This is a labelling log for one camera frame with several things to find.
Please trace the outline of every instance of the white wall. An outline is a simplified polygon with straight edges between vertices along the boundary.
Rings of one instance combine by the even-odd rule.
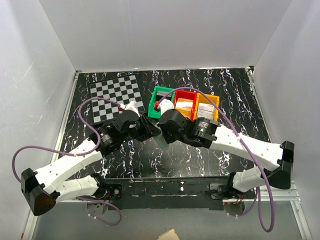
[[[293,180],[314,239],[320,239],[320,2],[293,0],[254,71],[274,142],[295,143]]]
[[[53,148],[75,70],[37,0],[0,0],[0,239],[20,239],[30,208],[12,174],[15,151]],[[17,171],[48,164],[51,154],[25,150]]]
[[[255,65],[291,0],[39,0],[76,70]]]

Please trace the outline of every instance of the yellow box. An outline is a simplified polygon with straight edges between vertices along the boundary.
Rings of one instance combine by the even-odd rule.
[[[219,101],[220,101],[219,96],[210,95],[210,94],[206,94],[206,96],[209,97],[219,107]],[[196,102],[195,102],[194,119],[197,118],[199,103],[211,104],[204,96],[202,96],[202,94],[197,93]],[[218,117],[219,117],[218,109],[214,108],[213,120],[217,121]]]

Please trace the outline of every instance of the black marble surface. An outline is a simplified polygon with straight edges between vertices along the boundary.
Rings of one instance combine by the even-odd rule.
[[[219,107],[230,118],[237,131],[269,141],[244,68],[95,72],[79,74],[61,145],[62,151],[71,151],[91,134],[77,115],[79,105],[90,98],[89,84],[132,73],[136,75],[146,110],[155,86],[197,88],[204,93],[220,96]],[[85,107],[84,118],[92,123],[90,104]],[[228,126],[220,116],[218,121]],[[236,155],[195,148],[177,141],[164,152],[151,138],[145,142],[132,140],[124,143],[119,151],[89,165],[72,178],[82,178],[92,173],[100,173],[105,178],[225,176],[252,167],[251,161]]]

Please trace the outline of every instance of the red box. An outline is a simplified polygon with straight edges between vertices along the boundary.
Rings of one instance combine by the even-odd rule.
[[[195,111],[196,111],[196,101],[197,101],[197,93],[194,91],[184,91],[184,90],[177,90],[174,95],[173,105],[176,107],[176,103],[179,98],[183,99],[190,99],[193,101],[192,108],[191,108],[191,121],[196,119]]]

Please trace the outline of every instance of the checkerboard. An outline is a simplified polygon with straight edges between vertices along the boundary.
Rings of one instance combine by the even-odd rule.
[[[135,75],[95,82],[90,84],[89,89],[92,98],[101,97],[124,105],[136,101],[138,111],[145,111]],[[98,124],[115,118],[120,111],[114,104],[103,100],[93,100],[92,112],[93,123]]]

